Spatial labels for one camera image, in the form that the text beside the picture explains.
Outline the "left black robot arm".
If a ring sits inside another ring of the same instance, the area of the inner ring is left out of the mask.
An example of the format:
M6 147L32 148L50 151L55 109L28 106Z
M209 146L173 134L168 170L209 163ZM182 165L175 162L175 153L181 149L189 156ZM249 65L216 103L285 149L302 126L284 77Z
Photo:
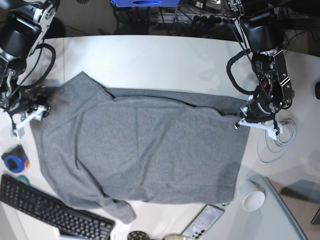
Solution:
M227 0L224 9L227 20L238 27L234 36L242 48L226 66L232 85L248 96L240 115L250 124L275 121L279 111L291 107L295 93L281 48L284 34L274 5L269 0ZM248 58L257 78L255 90L242 88L232 74L232 65L242 57Z

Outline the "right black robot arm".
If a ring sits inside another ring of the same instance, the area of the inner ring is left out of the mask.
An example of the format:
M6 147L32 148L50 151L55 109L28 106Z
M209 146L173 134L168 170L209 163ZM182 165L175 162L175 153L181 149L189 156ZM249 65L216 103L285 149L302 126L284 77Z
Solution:
M41 106L48 114L44 97L32 98L28 90L40 85L52 70L56 51L44 42L51 27L58 0L2 0L0 7L8 10L5 25L0 30L0 107L9 116L32 113ZM48 49L51 61L44 74L30 85L19 82L27 68L27 58L36 50Z

